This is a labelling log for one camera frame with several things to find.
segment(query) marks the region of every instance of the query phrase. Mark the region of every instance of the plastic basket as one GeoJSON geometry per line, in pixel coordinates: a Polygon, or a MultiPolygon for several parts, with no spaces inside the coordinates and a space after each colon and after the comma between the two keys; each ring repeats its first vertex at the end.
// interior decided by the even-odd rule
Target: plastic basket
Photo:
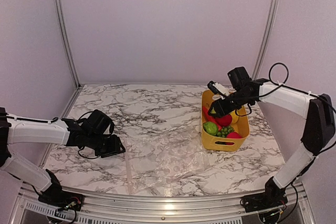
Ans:
{"type": "MultiPolygon", "coordinates": [[[[211,103],[213,100],[213,92],[211,90],[206,90],[202,94],[202,106],[205,106],[209,109],[211,103]]],[[[235,139],[235,138],[223,138],[223,137],[217,137],[212,136],[205,132],[203,129],[203,123],[206,122],[206,118],[203,114],[203,111],[201,110],[202,114],[202,144],[204,148],[208,150],[216,150],[216,151],[226,151],[226,152],[235,152],[240,148],[240,146],[243,144],[245,139],[250,134],[250,128],[248,125],[248,119],[247,116],[239,117],[238,121],[234,124],[231,124],[231,126],[235,129],[235,132],[237,132],[242,138],[235,139]]],[[[238,114],[245,115],[246,110],[244,107],[242,107],[240,110],[238,110],[238,114]]]]}

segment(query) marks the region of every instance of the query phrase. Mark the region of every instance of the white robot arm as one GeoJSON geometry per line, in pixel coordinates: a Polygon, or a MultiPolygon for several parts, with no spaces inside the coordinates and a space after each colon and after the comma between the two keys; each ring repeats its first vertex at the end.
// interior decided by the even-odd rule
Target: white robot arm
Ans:
{"type": "Polygon", "coordinates": [[[88,147],[95,151],[96,156],[108,157],[125,152],[113,130],[112,120],[99,110],[94,110],[88,118],[77,121],[58,118],[44,121],[20,118],[7,114],[4,108],[0,108],[0,169],[34,186],[40,191],[40,201],[64,207],[68,199],[74,196],[82,198],[82,195],[63,191],[51,171],[41,169],[15,153],[12,150],[13,144],[53,143],[88,147]]]}
{"type": "Polygon", "coordinates": [[[214,94],[222,96],[214,101],[209,115],[222,117],[247,104],[250,108],[256,102],[266,102],[292,111],[306,120],[301,143],[280,171],[265,184],[265,192],[242,198],[246,212],[281,206],[285,189],[297,177],[303,175],[316,156],[335,135],[335,121],[331,99],[328,95],[309,95],[297,89],[274,85],[267,79],[252,80],[244,67],[228,73],[236,92],[223,94],[219,83],[210,82],[208,87],[214,94]]]}

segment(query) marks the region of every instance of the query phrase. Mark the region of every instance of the white marble table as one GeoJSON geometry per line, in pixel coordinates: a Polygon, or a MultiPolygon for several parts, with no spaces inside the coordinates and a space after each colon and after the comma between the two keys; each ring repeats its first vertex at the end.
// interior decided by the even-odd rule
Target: white marble table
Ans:
{"type": "MultiPolygon", "coordinates": [[[[253,107],[250,137],[238,151],[206,151],[197,133],[204,90],[205,86],[196,85],[86,85],[69,117],[103,111],[113,119],[114,132],[128,151],[87,160],[76,147],[54,146],[45,168],[64,186],[115,194],[200,196],[262,189],[284,159],[260,108],[253,107]],[[168,156],[174,148],[174,155],[185,155],[183,161],[202,160],[206,170],[198,164],[198,170],[182,177],[162,176],[167,172],[159,167],[163,161],[173,165],[173,175],[179,169],[168,156]]],[[[84,154],[92,151],[85,149],[84,154]]]]}

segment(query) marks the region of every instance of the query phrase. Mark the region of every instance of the light purple wall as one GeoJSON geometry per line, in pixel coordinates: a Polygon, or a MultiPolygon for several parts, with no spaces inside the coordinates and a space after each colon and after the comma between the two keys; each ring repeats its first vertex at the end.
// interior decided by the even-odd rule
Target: light purple wall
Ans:
{"type": "MultiPolygon", "coordinates": [[[[0,0],[0,106],[22,116],[60,115],[75,88],[53,0],[0,0]]],[[[18,144],[37,163],[46,145],[18,144]]],[[[8,223],[20,182],[0,172],[1,223],[8,223]]]]}
{"type": "Polygon", "coordinates": [[[252,72],[270,0],[62,0],[83,83],[228,82],[252,72]]]}
{"type": "MultiPolygon", "coordinates": [[[[280,0],[260,77],[266,77],[276,61],[288,65],[290,86],[327,93],[336,105],[336,0],[280,0]]],[[[271,105],[262,109],[288,158],[299,144],[304,121],[271,105]]],[[[335,163],[336,148],[321,154],[303,177],[318,224],[336,220],[335,163]]]]}

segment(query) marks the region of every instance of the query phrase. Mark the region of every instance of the red pepper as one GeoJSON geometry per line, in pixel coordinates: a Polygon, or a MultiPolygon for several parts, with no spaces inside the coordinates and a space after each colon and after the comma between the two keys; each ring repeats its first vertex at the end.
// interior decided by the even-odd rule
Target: red pepper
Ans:
{"type": "Polygon", "coordinates": [[[218,126],[218,131],[222,129],[222,127],[216,122],[216,120],[208,114],[208,109],[205,106],[202,106],[203,113],[205,115],[205,118],[208,122],[213,122],[218,126]]]}

